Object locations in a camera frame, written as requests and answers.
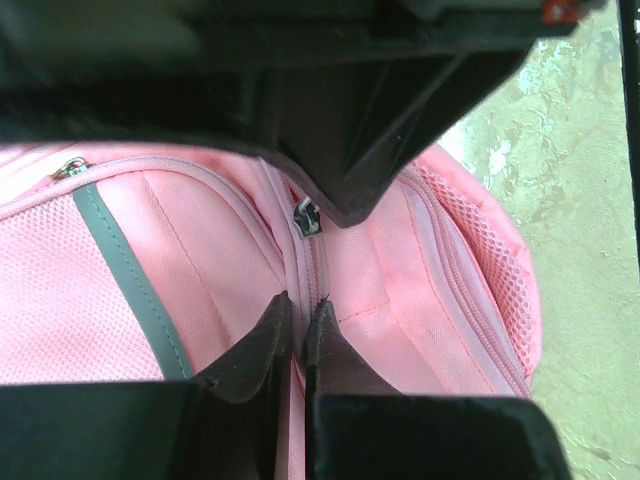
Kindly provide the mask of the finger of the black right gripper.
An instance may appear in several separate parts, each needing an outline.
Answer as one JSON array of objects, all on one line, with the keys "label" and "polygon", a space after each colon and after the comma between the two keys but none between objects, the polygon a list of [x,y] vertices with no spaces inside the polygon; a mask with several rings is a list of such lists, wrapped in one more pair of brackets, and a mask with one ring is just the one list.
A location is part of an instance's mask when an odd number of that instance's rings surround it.
[{"label": "finger of the black right gripper", "polygon": [[274,162],[336,223],[359,224],[532,45],[515,34],[279,35]]}]

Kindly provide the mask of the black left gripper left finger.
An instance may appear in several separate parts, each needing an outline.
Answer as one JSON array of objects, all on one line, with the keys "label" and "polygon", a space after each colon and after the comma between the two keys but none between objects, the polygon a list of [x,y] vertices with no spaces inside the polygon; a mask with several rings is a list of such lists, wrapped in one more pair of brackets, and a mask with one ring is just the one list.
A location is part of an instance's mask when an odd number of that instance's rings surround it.
[{"label": "black left gripper left finger", "polygon": [[288,463],[292,304],[194,378],[10,386],[5,479],[279,479]]}]

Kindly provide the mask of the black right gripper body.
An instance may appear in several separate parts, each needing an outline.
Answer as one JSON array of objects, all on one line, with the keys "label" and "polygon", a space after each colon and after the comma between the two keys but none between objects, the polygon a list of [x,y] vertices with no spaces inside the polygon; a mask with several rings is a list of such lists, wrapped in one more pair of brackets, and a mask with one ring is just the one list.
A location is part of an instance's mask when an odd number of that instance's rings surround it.
[{"label": "black right gripper body", "polygon": [[5,144],[235,137],[274,149],[282,34],[565,37],[599,1],[5,1]]}]

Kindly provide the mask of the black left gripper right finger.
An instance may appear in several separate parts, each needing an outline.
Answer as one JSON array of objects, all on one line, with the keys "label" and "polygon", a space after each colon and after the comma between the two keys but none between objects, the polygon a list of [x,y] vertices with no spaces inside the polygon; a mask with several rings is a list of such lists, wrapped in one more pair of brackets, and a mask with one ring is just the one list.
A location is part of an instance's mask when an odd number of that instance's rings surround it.
[{"label": "black left gripper right finger", "polygon": [[309,479],[548,479],[571,476],[550,420],[533,402],[407,396],[347,342],[322,300],[307,333]]}]

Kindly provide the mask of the pink student backpack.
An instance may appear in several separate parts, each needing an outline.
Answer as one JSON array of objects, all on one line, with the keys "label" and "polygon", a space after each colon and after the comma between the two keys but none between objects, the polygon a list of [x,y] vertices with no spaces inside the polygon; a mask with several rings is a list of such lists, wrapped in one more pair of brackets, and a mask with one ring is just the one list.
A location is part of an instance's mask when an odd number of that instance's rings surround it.
[{"label": "pink student backpack", "polygon": [[491,194],[430,148],[340,228],[261,160],[135,144],[1,150],[1,391],[194,378],[292,304],[288,463],[305,463],[307,333],[407,396],[531,401],[541,353],[527,248]]}]

